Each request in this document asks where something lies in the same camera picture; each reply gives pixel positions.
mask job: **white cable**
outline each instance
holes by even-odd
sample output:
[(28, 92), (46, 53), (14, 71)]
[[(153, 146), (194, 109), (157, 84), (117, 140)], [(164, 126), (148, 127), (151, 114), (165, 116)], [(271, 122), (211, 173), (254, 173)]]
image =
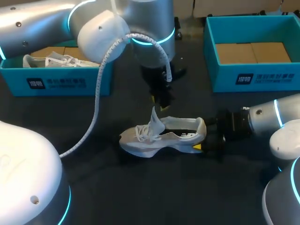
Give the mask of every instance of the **white cable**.
[(172, 73), (171, 73), (171, 67), (170, 67), (170, 62), (169, 62), (169, 58), (167, 56), (167, 54), (165, 53), (164, 49), (160, 46), (160, 44), (158, 44), (155, 40), (153, 40), (152, 38), (143, 35), (143, 34), (127, 34), (125, 37), (118, 39), (107, 51), (105, 57), (102, 60), (101, 66), (99, 68), (99, 72), (98, 72), (98, 76), (97, 76), (97, 83), (96, 83), (96, 91), (95, 91), (95, 109), (94, 109), (94, 116), (92, 119), (92, 122), (90, 123), (90, 126), (88, 128), (88, 130), (86, 131), (86, 133), (83, 135), (83, 137), (80, 139), (80, 141), (74, 145), (72, 148), (70, 148), (68, 151), (66, 151), (65, 153), (60, 154), (60, 158), (63, 158), (67, 155), (69, 155), (70, 153), (72, 153), (73, 151), (75, 151), (86, 139), (87, 137), (91, 134), (96, 122), (97, 122), (97, 118), (98, 118), (98, 113), (99, 113), (99, 100), (100, 100), (100, 87), (101, 87), (101, 80), (102, 80), (102, 74), (103, 74), (103, 70), (107, 64), (107, 60), (109, 59), (111, 53), (113, 52), (113, 50), (122, 42), (127, 42), (129, 39), (131, 38), (135, 38), (135, 39), (141, 39), (143, 41), (149, 42), (151, 44), (153, 44), (153, 46), (155, 48), (157, 48), (157, 50), (159, 50), (159, 52), (161, 53), (163, 59), (165, 60), (165, 67), (166, 67), (166, 72), (167, 72), (167, 82), (171, 82), (172, 81)]

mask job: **screw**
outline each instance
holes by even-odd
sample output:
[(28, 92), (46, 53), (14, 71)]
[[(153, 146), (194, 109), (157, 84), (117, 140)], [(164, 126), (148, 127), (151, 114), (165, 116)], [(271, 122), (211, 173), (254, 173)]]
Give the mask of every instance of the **screw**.
[(261, 109), (259, 109), (259, 110), (256, 111), (256, 114), (257, 114), (257, 115), (260, 115), (260, 114), (262, 114), (262, 112), (263, 112), (263, 111), (262, 111)]

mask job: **shoelace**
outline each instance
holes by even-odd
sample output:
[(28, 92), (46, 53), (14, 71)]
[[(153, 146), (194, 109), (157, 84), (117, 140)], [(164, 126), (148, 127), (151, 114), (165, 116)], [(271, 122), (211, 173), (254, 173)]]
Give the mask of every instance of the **shoelace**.
[(137, 125), (135, 127), (136, 138), (139, 142), (144, 142), (146, 140), (159, 141), (161, 140), (158, 135), (153, 135), (153, 131), (149, 128), (149, 124), (147, 125)]
[(76, 59), (70, 55), (64, 55), (64, 56), (68, 56), (69, 58), (67, 59), (66, 64), (68, 65), (69, 63), (71, 63), (71, 61), (74, 61), (71, 63), (72, 66), (76, 67), (78, 64), (81, 63), (81, 61), (79, 59)]

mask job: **glowing blue ring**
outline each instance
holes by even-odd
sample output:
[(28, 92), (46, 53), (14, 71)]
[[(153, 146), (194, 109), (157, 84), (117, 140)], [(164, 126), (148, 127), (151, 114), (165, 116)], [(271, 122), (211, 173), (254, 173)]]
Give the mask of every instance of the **glowing blue ring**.
[(296, 164), (296, 162), (297, 162), (298, 159), (299, 159), (299, 158), (297, 158), (297, 159), (294, 161), (294, 163), (292, 164), (292, 168), (291, 168), (291, 182), (292, 182), (292, 189), (293, 189), (293, 191), (294, 191), (294, 193), (295, 193), (295, 196), (296, 196), (296, 198), (297, 198), (297, 200), (298, 200), (298, 202), (299, 202), (299, 204), (300, 204), (300, 196), (299, 196), (299, 194), (298, 194), (298, 191), (297, 191), (296, 185), (295, 185), (295, 181), (294, 181), (294, 168), (295, 168), (295, 164)]
[(277, 115), (279, 125), (280, 125), (280, 127), (282, 127), (282, 121), (281, 121), (281, 118), (280, 118), (280, 115), (279, 115), (277, 99), (274, 100), (274, 107), (275, 107), (275, 112), (276, 112), (276, 115)]
[(83, 1), (83, 2), (79, 3), (78, 5), (76, 5), (76, 6), (72, 9), (72, 11), (70, 12), (69, 17), (68, 17), (68, 19), (67, 19), (67, 27), (68, 27), (69, 30), (70, 30), (70, 19), (71, 19), (72, 14), (73, 14), (80, 6), (82, 6), (82, 5), (86, 4), (86, 3), (89, 3), (89, 2), (94, 2), (94, 1), (96, 1), (96, 0), (87, 0), (87, 1)]
[(62, 222), (63, 222), (64, 219), (66, 218), (66, 215), (67, 215), (67, 213), (68, 213), (68, 211), (69, 211), (69, 208), (70, 208), (70, 204), (71, 204), (71, 188), (70, 188), (70, 186), (69, 186), (69, 190), (70, 190), (70, 196), (69, 196), (69, 202), (68, 202), (68, 204), (67, 204), (67, 209), (66, 209), (66, 211), (65, 211), (65, 214), (64, 214), (63, 217), (61, 218), (60, 222), (58, 223), (58, 225), (61, 225), (61, 224), (62, 224)]
[(0, 56), (1, 56), (1, 58), (2, 58), (3, 60), (6, 60), (5, 55), (4, 55), (4, 53), (3, 53), (2, 49), (1, 49), (1, 47), (0, 47)]
[[(161, 43), (166, 42), (167, 40), (169, 40), (169, 39), (173, 36), (174, 33), (175, 33), (175, 28), (174, 28), (174, 30), (172, 31), (172, 33), (171, 33), (168, 37), (166, 37), (165, 39), (163, 39), (163, 40), (161, 40), (161, 41), (157, 41), (157, 43), (161, 44)], [(134, 38), (133, 38), (132, 40), (133, 40), (134, 42), (140, 44), (140, 45), (152, 45), (152, 44), (149, 43), (149, 42), (138, 41), (138, 40), (136, 40), (136, 39), (134, 39)]]

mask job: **brown cardboard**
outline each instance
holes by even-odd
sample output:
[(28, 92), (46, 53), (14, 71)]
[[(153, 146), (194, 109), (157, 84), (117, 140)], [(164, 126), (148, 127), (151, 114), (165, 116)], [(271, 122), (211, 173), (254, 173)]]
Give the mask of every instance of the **brown cardboard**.
[(193, 0), (173, 0), (174, 16), (185, 19), (192, 15)]
[(279, 9), (281, 0), (195, 0), (196, 17), (273, 12)]
[(217, 44), (221, 64), (257, 63), (251, 44)]
[(284, 0), (282, 3), (282, 12), (294, 12), (296, 10), (300, 10), (300, 0)]
[(252, 43), (251, 45), (258, 63), (291, 62), (281, 42)]
[(217, 44), (221, 64), (291, 62), (283, 43)]
[(72, 48), (69, 48), (69, 47), (66, 47), (65, 49), (65, 53), (64, 55), (70, 55), (74, 58), (77, 58), (79, 60), (85, 60), (85, 61), (89, 61), (79, 50), (79, 48), (77, 47), (72, 47)]
[(42, 50), (33, 52), (30, 55), (32, 57), (36, 57), (36, 58), (45, 58), (48, 55), (50, 55), (52, 52), (56, 52), (58, 54), (63, 55), (64, 51), (65, 51), (65, 47), (48, 47), (48, 48), (44, 48)]

